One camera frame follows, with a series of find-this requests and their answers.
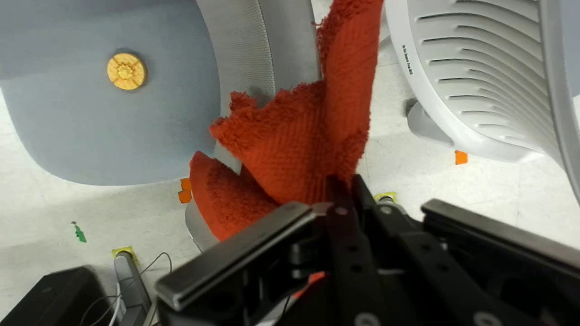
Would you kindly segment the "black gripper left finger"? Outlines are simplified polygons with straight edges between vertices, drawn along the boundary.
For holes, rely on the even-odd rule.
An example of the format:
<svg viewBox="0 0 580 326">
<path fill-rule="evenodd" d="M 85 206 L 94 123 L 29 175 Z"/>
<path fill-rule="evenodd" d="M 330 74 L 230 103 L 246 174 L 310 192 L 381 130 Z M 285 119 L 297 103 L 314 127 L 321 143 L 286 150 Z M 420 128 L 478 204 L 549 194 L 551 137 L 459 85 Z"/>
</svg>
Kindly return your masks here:
<svg viewBox="0 0 580 326">
<path fill-rule="evenodd" d="M 161 277 L 170 311 L 261 311 L 323 270 L 319 221 L 328 203 L 288 203 Z"/>
</svg>

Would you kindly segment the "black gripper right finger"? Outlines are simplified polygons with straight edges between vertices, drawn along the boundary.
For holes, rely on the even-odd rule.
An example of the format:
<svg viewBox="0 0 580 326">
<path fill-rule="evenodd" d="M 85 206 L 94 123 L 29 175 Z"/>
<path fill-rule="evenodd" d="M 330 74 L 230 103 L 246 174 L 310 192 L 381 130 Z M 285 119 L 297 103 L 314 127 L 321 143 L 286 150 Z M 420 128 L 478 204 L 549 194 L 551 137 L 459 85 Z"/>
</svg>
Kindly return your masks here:
<svg viewBox="0 0 580 326">
<path fill-rule="evenodd" d="M 562 243 L 506 224 L 502 221 L 495 221 L 440 199 L 430 199 L 420 206 L 420 210 L 424 212 L 426 228 L 459 232 L 486 241 L 497 241 L 504 246 L 520 250 L 522 253 L 533 253 L 575 271 L 580 270 L 580 252 Z"/>
</svg>

